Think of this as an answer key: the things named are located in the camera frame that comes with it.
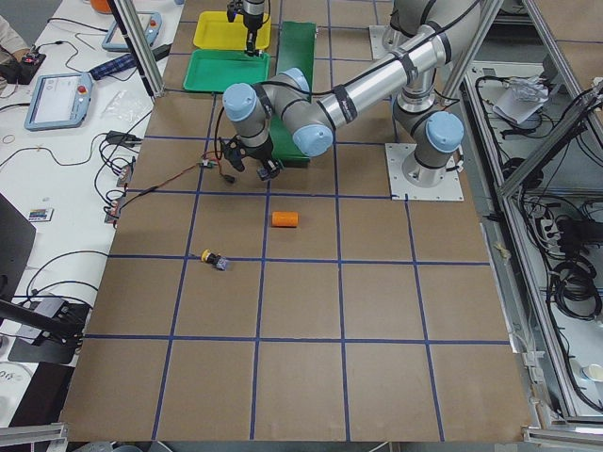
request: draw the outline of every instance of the orange cylinder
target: orange cylinder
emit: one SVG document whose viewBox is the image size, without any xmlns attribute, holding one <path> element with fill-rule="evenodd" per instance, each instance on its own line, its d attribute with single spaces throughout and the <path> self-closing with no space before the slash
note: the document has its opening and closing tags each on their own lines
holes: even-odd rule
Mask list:
<svg viewBox="0 0 603 452">
<path fill-rule="evenodd" d="M 300 216 L 297 212 L 272 212 L 272 227 L 297 228 Z"/>
<path fill-rule="evenodd" d="M 103 14 L 111 13 L 111 8 L 106 0 L 90 0 L 90 5 L 95 11 L 102 12 Z"/>
</svg>

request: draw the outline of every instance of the blue joint cap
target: blue joint cap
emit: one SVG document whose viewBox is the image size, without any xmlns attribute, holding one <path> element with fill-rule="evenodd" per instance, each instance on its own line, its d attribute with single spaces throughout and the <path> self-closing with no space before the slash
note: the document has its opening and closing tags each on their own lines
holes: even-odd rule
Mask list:
<svg viewBox="0 0 603 452">
<path fill-rule="evenodd" d="M 295 80 L 295 83 L 298 84 L 298 87 L 300 87 L 300 89 L 302 89 L 306 92 L 310 92 L 310 87 L 308 86 L 308 81 L 305 79 L 305 75 L 303 75 L 303 72 L 300 69 L 291 68 L 291 69 L 287 69 L 286 71 L 283 71 L 282 73 L 284 73 L 285 75 L 288 75 L 293 80 Z"/>
<path fill-rule="evenodd" d="M 257 94 L 246 83 L 236 83 L 226 89 L 222 96 L 224 111 L 230 121 L 238 122 L 249 118 L 255 109 Z"/>
<path fill-rule="evenodd" d="M 440 153 L 453 153 L 461 145 L 464 127 L 461 120 L 447 111 L 433 113 L 425 127 L 427 139 Z"/>
<path fill-rule="evenodd" d="M 333 144 L 333 132 L 326 125 L 304 125 L 293 134 L 293 142 L 308 157 L 326 153 Z"/>
</svg>

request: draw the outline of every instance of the green tray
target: green tray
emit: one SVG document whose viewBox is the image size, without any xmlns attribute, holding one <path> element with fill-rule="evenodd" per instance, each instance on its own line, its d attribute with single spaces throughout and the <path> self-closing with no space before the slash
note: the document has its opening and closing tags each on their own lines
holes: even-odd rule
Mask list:
<svg viewBox="0 0 603 452">
<path fill-rule="evenodd" d="M 311 88 L 314 75 L 316 35 L 316 24 L 283 22 L 276 72 L 281 73 L 290 68 L 298 68 L 305 75 Z M 310 159 L 293 143 L 291 134 L 279 118 L 272 118 L 270 136 L 274 143 L 272 155 L 275 158 L 281 160 L 288 167 L 307 166 Z"/>
<path fill-rule="evenodd" d="M 187 91 L 224 92 L 234 83 L 263 82 L 268 78 L 270 55 L 247 56 L 228 50 L 195 50 L 183 84 Z"/>
</svg>

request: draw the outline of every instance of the small yellow object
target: small yellow object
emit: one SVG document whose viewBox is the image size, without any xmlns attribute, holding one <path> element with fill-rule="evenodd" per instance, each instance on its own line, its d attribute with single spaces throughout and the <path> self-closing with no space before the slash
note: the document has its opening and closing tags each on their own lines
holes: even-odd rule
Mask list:
<svg viewBox="0 0 603 452">
<path fill-rule="evenodd" d="M 494 245 L 494 248 L 498 250 L 498 252 L 500 252 L 500 257 L 502 257 L 505 261 L 508 261 L 509 259 L 511 259 L 511 252 L 509 250 L 507 250 L 502 243 L 497 242 Z"/>
<path fill-rule="evenodd" d="M 211 254 L 210 250 L 205 250 L 204 252 L 201 253 L 201 260 L 204 262 L 207 262 L 207 257 L 209 257 L 209 254 Z"/>
</svg>

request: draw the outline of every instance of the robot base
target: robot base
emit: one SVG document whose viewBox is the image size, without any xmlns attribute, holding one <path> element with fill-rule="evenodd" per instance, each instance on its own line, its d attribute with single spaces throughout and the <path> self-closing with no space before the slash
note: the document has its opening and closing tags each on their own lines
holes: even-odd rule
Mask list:
<svg viewBox="0 0 603 452">
<path fill-rule="evenodd" d="M 444 179 L 437 185 L 422 188 L 408 181 L 402 171 L 402 163 L 406 156 L 415 150 L 415 144 L 388 143 L 385 145 L 389 186 L 392 200 L 404 201 L 463 201 L 463 190 L 457 171 L 444 173 Z M 448 168 L 454 168 L 454 159 L 448 161 Z"/>
<path fill-rule="evenodd" d="M 383 35 L 389 28 L 389 25 L 370 25 L 368 27 L 368 34 L 370 36 L 370 50 L 373 54 L 373 59 L 380 59 L 385 57 L 387 51 L 383 47 Z"/>
</svg>

